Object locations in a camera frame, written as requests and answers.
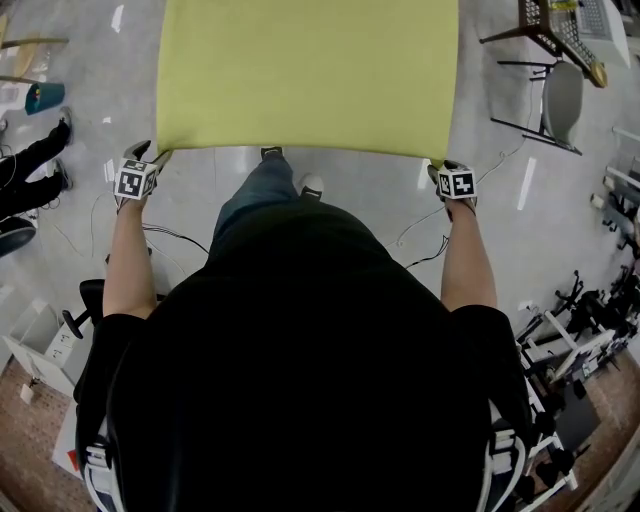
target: black shirt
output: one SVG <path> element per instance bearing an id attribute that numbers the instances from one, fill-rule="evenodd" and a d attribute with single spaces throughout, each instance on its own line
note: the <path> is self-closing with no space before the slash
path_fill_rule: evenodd
<path id="1" fill-rule="evenodd" d="M 103 319 L 75 396 L 128 512 L 474 510 L 489 397 L 529 443 L 507 318 L 447 311 L 321 203 L 245 212 L 147 320 Z"/>

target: white tile floor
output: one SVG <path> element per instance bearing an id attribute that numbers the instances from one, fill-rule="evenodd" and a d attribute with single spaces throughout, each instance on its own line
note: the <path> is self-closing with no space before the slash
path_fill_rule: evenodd
<path id="1" fill-rule="evenodd" d="M 164 3 L 125 4 L 117 33 L 111 21 L 120 4 L 121 0 L 17 0 L 9 6 L 9 38 L 39 30 L 71 39 L 65 47 L 40 49 L 39 68 L 32 75 L 45 74 L 48 80 L 64 81 L 67 86 L 76 136 L 62 158 L 75 188 L 62 196 L 57 209 L 41 212 L 39 234 L 30 245 L 0 260 L 0 281 L 16 283 L 59 309 L 79 305 L 81 280 L 105 274 L 103 260 L 109 250 L 114 209 L 104 194 L 109 190 L 104 164 L 117 161 L 127 146 L 155 133 L 156 61 Z M 511 1 L 497 0 L 485 4 L 478 14 L 476 5 L 460 0 L 458 82 L 449 153 L 482 176 L 500 162 L 501 153 L 511 153 L 523 141 L 518 132 L 491 123 L 490 115 L 526 122 L 533 97 L 531 126 L 539 122 L 540 86 L 530 96 L 526 71 L 502 69 L 496 61 L 550 58 L 524 39 L 480 45 L 479 34 L 515 26 L 517 9 Z M 0 70 L 9 70 L 12 64 L 13 59 L 3 52 Z M 611 132 L 614 124 L 640 132 L 640 67 L 634 59 L 632 69 L 610 67 L 608 73 L 607 89 L 585 83 L 577 132 L 583 157 L 527 142 L 480 187 L 479 219 L 499 302 L 514 324 L 522 320 L 517 312 L 521 301 L 549 306 L 554 290 L 570 282 L 574 269 L 580 269 L 588 287 L 603 286 L 619 263 L 630 259 L 628 250 L 616 250 L 616 235 L 601 226 L 598 213 L 589 206 L 590 194 L 602 190 L 607 163 L 623 153 L 640 154 L 640 145 L 627 145 L 621 151 Z M 44 136 L 55 123 L 54 111 L 27 118 L 19 103 L 20 99 L 0 104 L 11 125 L 4 140 L 14 149 Z M 104 124 L 105 117 L 112 122 Z M 325 200 L 358 216 L 401 263 L 435 254 L 442 235 L 448 233 L 449 221 L 440 212 L 411 229 L 402 247 L 394 244 L 407 226 L 440 207 L 432 185 L 424 186 L 419 159 L 305 148 L 286 148 L 286 154 L 298 176 L 321 175 Z M 537 159 L 537 166 L 526 206 L 517 211 L 530 156 Z M 221 205 L 258 159 L 257 148 L 177 152 L 147 207 L 146 221 L 209 244 Z M 628 161 L 628 156 L 622 160 L 623 164 Z M 204 253 L 189 243 L 155 233 L 149 240 L 187 274 L 205 260 Z M 154 257 L 154 265 L 171 285 L 184 279 L 178 265 L 163 255 Z M 437 294 L 442 265 L 440 258 L 412 272 Z"/>

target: floor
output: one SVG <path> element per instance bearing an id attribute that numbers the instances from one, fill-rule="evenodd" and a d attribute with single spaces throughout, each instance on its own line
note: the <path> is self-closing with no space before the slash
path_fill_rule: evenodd
<path id="1" fill-rule="evenodd" d="M 164 13 L 160 0 L 124 4 L 121 22 L 114 14 L 122 0 L 15 0 L 4 3 L 10 15 L 7 38 L 37 30 L 69 37 L 65 46 L 41 47 L 27 76 L 64 82 L 66 104 L 74 113 L 74 144 L 62 159 L 74 178 L 59 205 L 39 212 L 36 239 L 0 260 L 0 281 L 16 284 L 58 309 L 80 306 L 78 284 L 105 275 L 115 219 L 104 169 L 125 148 L 155 133 L 156 63 Z M 512 0 L 494 0 L 482 9 L 460 0 L 459 64 L 449 156 L 473 166 L 482 176 L 503 162 L 480 185 L 478 218 L 498 288 L 499 306 L 517 330 L 529 319 L 524 301 L 541 307 L 553 292 L 566 288 L 579 269 L 587 288 L 608 287 L 630 251 L 616 249 L 617 235 L 601 225 L 589 205 L 603 192 L 607 164 L 630 165 L 640 147 L 616 140 L 611 127 L 640 133 L 640 65 L 608 67 L 609 87 L 585 83 L 576 145 L 584 156 L 527 141 L 507 127 L 491 123 L 495 115 L 532 127 L 539 122 L 540 86 L 531 89 L 523 69 L 501 68 L 499 59 L 550 58 L 524 39 L 478 43 L 479 36 L 515 26 Z M 10 71 L 15 54 L 0 53 L 0 73 Z M 9 121 L 2 140 L 14 151 L 43 137 L 56 112 L 27 117 L 21 110 L 25 87 L 0 87 L 0 117 Z M 323 200 L 359 217 L 403 264 L 435 254 L 449 220 L 438 210 L 433 187 L 415 158 L 285 148 L 296 174 L 319 174 Z M 537 160 L 522 211 L 516 209 L 529 157 Z M 187 235 L 203 245 L 222 204 L 240 186 L 259 159 L 257 148 L 211 148 L 177 152 L 145 211 L 145 220 Z M 149 240 L 162 252 L 153 257 L 158 279 L 175 286 L 198 270 L 205 255 L 197 247 L 163 234 Z M 436 294 L 443 258 L 411 271 Z"/>
<path id="2" fill-rule="evenodd" d="M 96 507 L 81 480 L 51 462 L 70 398 L 36 386 L 31 405 L 20 399 L 28 379 L 13 359 L 0 378 L 0 488 L 24 512 L 90 512 Z"/>
<path id="3" fill-rule="evenodd" d="M 601 423 L 583 445 L 583 448 L 589 445 L 589 449 L 576 460 L 573 467 L 578 489 L 557 493 L 538 509 L 539 512 L 576 510 L 605 477 L 638 429 L 640 369 L 626 353 L 616 357 L 616 364 L 620 371 L 608 365 L 585 383 Z"/>

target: jeans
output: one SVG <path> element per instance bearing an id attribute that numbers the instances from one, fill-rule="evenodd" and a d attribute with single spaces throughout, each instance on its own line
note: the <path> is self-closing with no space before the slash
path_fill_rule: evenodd
<path id="1" fill-rule="evenodd" d="M 213 236 L 215 238 L 221 229 L 226 228 L 226 224 L 241 210 L 294 201 L 299 197 L 293 186 L 293 170 L 287 161 L 279 154 L 267 153 L 220 210 Z"/>

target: black wire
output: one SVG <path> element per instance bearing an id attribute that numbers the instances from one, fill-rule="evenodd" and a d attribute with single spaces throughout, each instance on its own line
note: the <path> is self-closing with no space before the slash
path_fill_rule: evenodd
<path id="1" fill-rule="evenodd" d="M 198 247 L 200 247 L 200 249 L 202 249 L 204 252 L 209 254 L 209 251 L 207 251 L 202 245 L 200 245 L 198 242 L 196 242 L 192 238 L 189 238 L 188 236 L 181 235 L 180 233 L 176 233 L 175 231 L 171 231 L 168 228 L 164 228 L 162 226 L 143 226 L 142 229 L 144 229 L 145 231 L 151 231 L 151 232 L 154 232 L 154 233 L 165 233 L 167 235 L 171 235 L 171 236 L 174 236 L 176 238 L 180 238 L 181 240 L 187 240 L 188 242 L 191 242 L 192 244 L 197 245 Z"/>
<path id="2" fill-rule="evenodd" d="M 435 256 L 430 256 L 428 258 L 422 258 L 421 260 L 415 261 L 411 265 L 407 265 L 404 268 L 405 269 L 410 269 L 411 267 L 419 265 L 420 263 L 424 263 L 425 261 L 435 260 L 438 256 L 440 256 L 447 249 L 448 246 L 449 246 L 449 238 L 447 238 L 446 236 L 442 235 L 442 245 L 440 246 L 440 250 L 438 251 L 438 253 Z"/>

